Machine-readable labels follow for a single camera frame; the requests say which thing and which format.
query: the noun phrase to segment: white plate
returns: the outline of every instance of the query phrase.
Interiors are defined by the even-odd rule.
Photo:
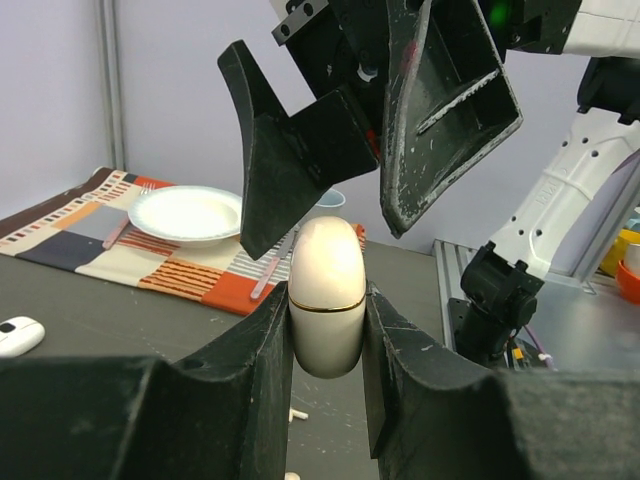
[[[129,208],[131,223],[154,237],[208,247],[240,233],[242,199],[209,187],[178,186],[141,195]]]

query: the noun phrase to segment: gray table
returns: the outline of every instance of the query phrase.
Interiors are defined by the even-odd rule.
[[[407,319],[442,341],[432,257],[369,242],[368,278]],[[0,256],[0,320],[27,315],[47,334],[29,356],[159,355],[176,361],[241,317],[180,298]],[[309,413],[289,429],[288,469],[302,480],[375,479],[369,459],[362,370],[319,380],[294,367],[292,407]]]

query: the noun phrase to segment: white egg-shaped object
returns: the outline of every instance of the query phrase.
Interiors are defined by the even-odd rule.
[[[353,227],[317,217],[298,232],[289,273],[293,347],[300,366],[319,378],[337,378],[362,352],[366,276]]]

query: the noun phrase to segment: metal pole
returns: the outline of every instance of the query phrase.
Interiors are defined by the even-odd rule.
[[[111,166],[127,169],[115,0],[97,0],[103,92]]]

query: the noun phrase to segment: fork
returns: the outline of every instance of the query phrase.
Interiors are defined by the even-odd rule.
[[[143,183],[139,196],[146,195],[147,193],[153,191],[154,188],[155,186],[151,182]],[[120,235],[122,235],[122,232],[124,232],[124,229],[127,228],[128,225],[129,225],[129,215],[127,214],[127,217],[124,220],[122,220],[122,222],[113,230],[113,232],[109,234],[107,239],[104,242],[102,242],[102,248],[104,248],[105,250],[109,250],[111,247],[113,247],[115,243],[118,241],[118,238],[120,237]]]

